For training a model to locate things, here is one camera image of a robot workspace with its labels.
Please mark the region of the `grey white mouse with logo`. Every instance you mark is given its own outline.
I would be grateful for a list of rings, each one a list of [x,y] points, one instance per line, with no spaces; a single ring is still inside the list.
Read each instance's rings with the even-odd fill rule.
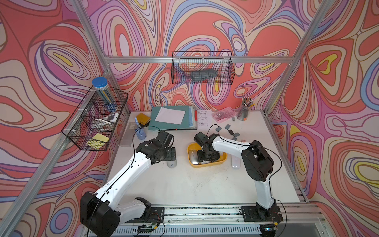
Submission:
[[[167,161],[166,164],[169,168],[175,168],[177,166],[177,161],[176,160]]]

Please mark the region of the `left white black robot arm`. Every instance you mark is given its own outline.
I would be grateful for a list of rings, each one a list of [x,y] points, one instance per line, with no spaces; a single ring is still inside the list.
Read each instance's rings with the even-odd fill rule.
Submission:
[[[136,197],[127,204],[120,204],[120,201],[143,172],[156,163],[176,157],[173,141],[170,133],[159,131],[156,138],[139,144],[133,157],[110,181],[81,197],[80,222],[88,232],[98,237],[109,237],[119,224],[152,218],[152,205],[146,199]]]

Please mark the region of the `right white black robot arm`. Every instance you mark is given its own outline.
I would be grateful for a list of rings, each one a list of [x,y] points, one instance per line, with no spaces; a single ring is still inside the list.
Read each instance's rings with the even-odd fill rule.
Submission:
[[[257,140],[253,142],[237,142],[219,134],[210,136],[199,132],[194,141],[201,147],[197,156],[201,161],[215,161],[221,153],[227,153],[243,161],[245,170],[255,182],[257,202],[252,214],[246,214],[262,221],[271,221],[279,212],[276,200],[272,197],[270,178],[274,175],[274,160],[265,147]]]

